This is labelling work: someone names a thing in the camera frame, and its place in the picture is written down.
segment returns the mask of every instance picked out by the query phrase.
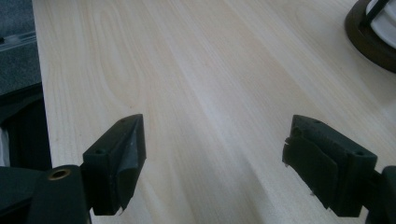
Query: clamp jaw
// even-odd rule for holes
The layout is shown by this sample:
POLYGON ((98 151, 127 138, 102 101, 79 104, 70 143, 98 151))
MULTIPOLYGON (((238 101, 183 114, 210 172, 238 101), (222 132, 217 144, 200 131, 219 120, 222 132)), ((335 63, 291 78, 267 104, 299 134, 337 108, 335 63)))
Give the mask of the clamp jaw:
POLYGON ((121 119, 83 154, 81 166, 46 172, 0 167, 0 223, 91 223, 134 196, 146 159, 142 115, 121 119))
POLYGON ((339 217, 369 211, 366 223, 396 223, 396 166, 375 171, 377 156, 327 124, 293 117, 283 162, 339 217))

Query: gray fabric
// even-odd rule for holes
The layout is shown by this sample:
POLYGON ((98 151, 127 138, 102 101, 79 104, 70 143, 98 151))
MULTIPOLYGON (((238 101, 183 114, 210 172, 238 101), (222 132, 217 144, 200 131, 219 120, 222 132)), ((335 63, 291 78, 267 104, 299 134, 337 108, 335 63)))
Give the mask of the gray fabric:
POLYGON ((37 43, 0 52, 0 68, 0 95, 41 82, 37 43))
MULTIPOLYGON (((32 0, 0 0, 0 36, 35 30, 32 0)), ((37 43, 0 52, 0 95, 41 82, 37 43)))
POLYGON ((0 0, 0 36, 24 34, 34 29, 32 0, 0 0))

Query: wooden table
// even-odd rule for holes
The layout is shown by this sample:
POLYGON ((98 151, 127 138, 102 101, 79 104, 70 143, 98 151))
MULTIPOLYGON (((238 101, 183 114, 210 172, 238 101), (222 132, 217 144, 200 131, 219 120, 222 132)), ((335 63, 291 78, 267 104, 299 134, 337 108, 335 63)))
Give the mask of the wooden table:
POLYGON ((53 165, 142 113, 148 159, 94 223, 363 223, 281 161, 293 114, 396 163, 396 76, 344 31, 355 0, 34 0, 53 165))

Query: light wood grain surface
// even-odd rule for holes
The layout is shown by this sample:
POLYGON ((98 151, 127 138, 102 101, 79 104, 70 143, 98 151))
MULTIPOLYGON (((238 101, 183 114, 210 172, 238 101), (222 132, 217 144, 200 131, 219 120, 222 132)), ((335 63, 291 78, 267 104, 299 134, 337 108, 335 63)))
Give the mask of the light wood grain surface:
POLYGON ((293 114, 396 163, 396 76, 351 45, 355 0, 34 0, 51 156, 142 113, 148 159, 94 223, 363 223, 281 162, 293 114))

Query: round base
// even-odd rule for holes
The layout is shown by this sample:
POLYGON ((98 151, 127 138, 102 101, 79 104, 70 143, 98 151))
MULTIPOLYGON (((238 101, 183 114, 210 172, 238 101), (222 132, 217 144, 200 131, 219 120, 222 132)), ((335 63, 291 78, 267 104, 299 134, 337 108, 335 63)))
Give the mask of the round base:
POLYGON ((371 26, 362 26, 370 0, 360 0, 346 16, 346 34, 352 44, 373 63, 396 73, 396 49, 381 40, 371 26))

